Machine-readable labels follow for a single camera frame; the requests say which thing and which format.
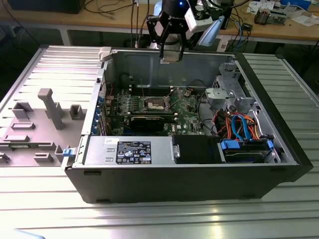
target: wooden table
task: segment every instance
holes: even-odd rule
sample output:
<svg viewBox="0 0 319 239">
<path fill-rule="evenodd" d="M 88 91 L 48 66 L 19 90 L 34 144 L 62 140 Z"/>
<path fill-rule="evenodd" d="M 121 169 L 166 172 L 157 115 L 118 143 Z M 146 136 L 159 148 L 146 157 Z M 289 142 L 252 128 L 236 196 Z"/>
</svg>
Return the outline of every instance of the wooden table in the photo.
<svg viewBox="0 0 319 239">
<path fill-rule="evenodd" d="M 114 3 L 116 0 L 99 0 L 99 5 Z M 129 0 L 124 0 L 115 6 L 109 6 L 105 9 L 111 10 L 121 6 L 130 4 Z M 115 11 L 114 20 L 102 16 L 97 13 L 88 12 L 82 9 L 79 14 L 66 14 L 55 12 L 36 12 L 36 11 L 15 11 L 11 10 L 7 5 L 12 15 L 25 27 L 39 28 L 54 28 L 58 29 L 64 45 L 71 45 L 71 40 L 68 30 L 86 30 L 86 31 L 101 31 L 101 32 L 130 32 L 131 8 L 126 7 Z M 96 11 L 94 2 L 87 6 L 89 9 Z M 150 5 L 150 14 L 153 13 L 154 5 Z M 252 24 L 251 41 L 263 42 L 278 42 L 291 44 L 315 44 L 319 39 L 319 26 L 314 25 L 306 27 L 288 19 L 285 25 L 257 25 L 254 24 L 254 15 L 246 13 L 245 7 L 238 8 L 239 15 L 244 22 Z M 140 4 L 139 10 L 139 28 L 147 14 L 147 5 Z M 18 25 L 6 12 L 3 6 L 0 6 L 0 24 L 1 25 Z M 133 16 L 133 28 L 136 28 L 136 7 Z M 146 24 L 144 25 L 143 33 L 148 33 Z M 218 38 L 221 39 L 218 51 L 224 51 L 229 40 L 238 33 L 234 23 L 230 22 L 226 30 L 219 32 Z"/>
</svg>

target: blue cable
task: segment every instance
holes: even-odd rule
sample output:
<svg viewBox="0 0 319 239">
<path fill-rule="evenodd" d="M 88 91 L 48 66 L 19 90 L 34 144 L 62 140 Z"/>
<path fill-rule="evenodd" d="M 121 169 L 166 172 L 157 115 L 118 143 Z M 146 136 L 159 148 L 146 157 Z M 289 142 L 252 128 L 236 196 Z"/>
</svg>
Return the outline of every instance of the blue cable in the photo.
<svg viewBox="0 0 319 239">
<path fill-rule="evenodd" d="M 240 42 L 241 42 L 241 39 L 243 38 L 243 29 L 241 29 L 241 25 L 240 25 L 240 23 L 239 23 L 238 21 L 236 21 L 236 20 L 233 20 L 233 21 L 234 21 L 235 23 L 237 23 L 237 25 L 238 25 L 238 27 L 239 27 L 239 33 L 240 33 L 239 42 L 238 42 L 237 47 L 236 47 L 236 49 L 235 49 L 235 51 L 234 51 L 234 52 L 236 52 L 236 51 L 238 50 L 239 44 L 240 44 Z"/>
<path fill-rule="evenodd" d="M 244 141 L 243 138 L 236 132 L 236 128 L 235 128 L 235 121 L 236 121 L 236 118 L 239 117 L 241 119 L 241 121 L 243 122 L 243 128 L 244 128 L 244 132 L 245 132 L 245 136 L 248 140 L 251 139 L 251 135 L 248 131 L 248 126 L 247 126 L 247 122 L 245 121 L 244 117 L 242 116 L 239 116 L 239 115 L 235 115 L 233 117 L 233 119 L 231 120 L 231 129 L 234 133 L 234 135 L 236 135 L 240 141 Z"/>
</svg>

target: metal slotted surface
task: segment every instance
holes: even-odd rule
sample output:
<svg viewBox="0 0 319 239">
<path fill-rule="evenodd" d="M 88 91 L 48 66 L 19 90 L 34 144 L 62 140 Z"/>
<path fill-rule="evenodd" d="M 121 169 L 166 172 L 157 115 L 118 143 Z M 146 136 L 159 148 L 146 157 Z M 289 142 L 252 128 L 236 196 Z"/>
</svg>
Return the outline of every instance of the metal slotted surface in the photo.
<svg viewBox="0 0 319 239">
<path fill-rule="evenodd" d="M 276 67 L 284 70 L 280 64 Z M 266 87 L 271 94 L 281 92 L 278 86 Z M 300 87 L 284 87 L 304 96 Z M 293 106 L 278 108 L 282 114 L 296 113 L 288 110 Z M 300 109 L 313 112 L 305 106 Z M 303 120 L 302 116 L 294 117 Z M 316 122 L 312 118 L 307 122 Z M 91 205 L 82 201 L 59 167 L 0 168 L 1 227 L 19 228 L 47 239 L 66 235 L 92 239 L 317 238 L 317 155 L 314 150 L 308 151 L 314 165 L 310 173 L 295 183 L 279 185 L 260 200 Z"/>
<path fill-rule="evenodd" d="M 45 109 L 37 97 L 41 88 L 51 88 L 53 100 L 60 102 L 62 109 L 69 109 L 73 104 L 87 109 L 97 71 L 101 68 L 99 50 L 98 47 L 65 46 L 39 49 L 2 110 L 0 105 L 0 138 L 11 124 L 14 117 L 11 108 L 17 101 L 28 101 L 32 108 Z"/>
<path fill-rule="evenodd" d="M 317 96 L 285 60 L 275 55 L 244 55 L 308 158 L 318 160 Z"/>
</svg>

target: power supply label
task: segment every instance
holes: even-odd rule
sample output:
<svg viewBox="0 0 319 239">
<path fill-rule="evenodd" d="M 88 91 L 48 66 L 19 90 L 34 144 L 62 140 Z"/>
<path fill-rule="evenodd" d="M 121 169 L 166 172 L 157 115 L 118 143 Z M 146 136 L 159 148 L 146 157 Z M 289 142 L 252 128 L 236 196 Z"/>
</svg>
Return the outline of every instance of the power supply label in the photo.
<svg viewBox="0 0 319 239">
<path fill-rule="evenodd" d="M 125 141 L 118 142 L 116 153 L 117 164 L 151 164 L 151 142 Z"/>
</svg>

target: sticker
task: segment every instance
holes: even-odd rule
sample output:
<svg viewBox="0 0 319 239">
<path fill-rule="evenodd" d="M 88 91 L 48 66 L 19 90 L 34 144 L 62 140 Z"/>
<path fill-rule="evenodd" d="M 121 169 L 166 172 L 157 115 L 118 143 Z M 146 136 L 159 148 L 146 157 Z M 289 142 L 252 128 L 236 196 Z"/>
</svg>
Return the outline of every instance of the sticker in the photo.
<svg viewBox="0 0 319 239">
<path fill-rule="evenodd" d="M 29 148 L 29 145 L 10 145 L 10 148 Z"/>
<path fill-rule="evenodd" d="M 106 138 L 104 144 L 117 144 L 119 142 L 118 138 Z"/>
<path fill-rule="evenodd" d="M 149 141 L 119 142 L 116 155 L 117 164 L 151 164 L 152 152 Z"/>
</svg>

